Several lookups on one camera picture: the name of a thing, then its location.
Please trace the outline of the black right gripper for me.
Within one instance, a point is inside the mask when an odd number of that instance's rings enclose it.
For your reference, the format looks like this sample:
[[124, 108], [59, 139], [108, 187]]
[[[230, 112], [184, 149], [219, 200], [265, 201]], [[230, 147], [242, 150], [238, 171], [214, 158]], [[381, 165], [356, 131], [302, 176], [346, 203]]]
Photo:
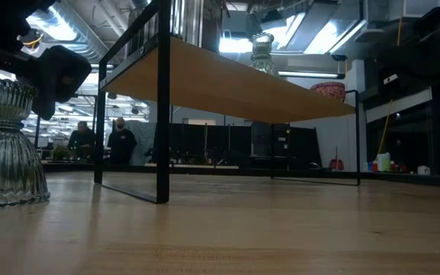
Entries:
[[428, 38], [414, 44], [394, 47], [380, 53], [376, 61], [389, 72], [410, 76], [440, 74], [440, 40]]

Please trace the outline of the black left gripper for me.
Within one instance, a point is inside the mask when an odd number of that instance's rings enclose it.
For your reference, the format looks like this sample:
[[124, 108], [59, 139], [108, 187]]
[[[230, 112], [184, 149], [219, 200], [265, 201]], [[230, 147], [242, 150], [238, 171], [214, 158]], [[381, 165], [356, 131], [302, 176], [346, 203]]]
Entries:
[[57, 102], [70, 100], [91, 73], [89, 61], [61, 46], [47, 48], [39, 57], [0, 48], [0, 70], [16, 75], [20, 83], [36, 89], [32, 111], [50, 120]]

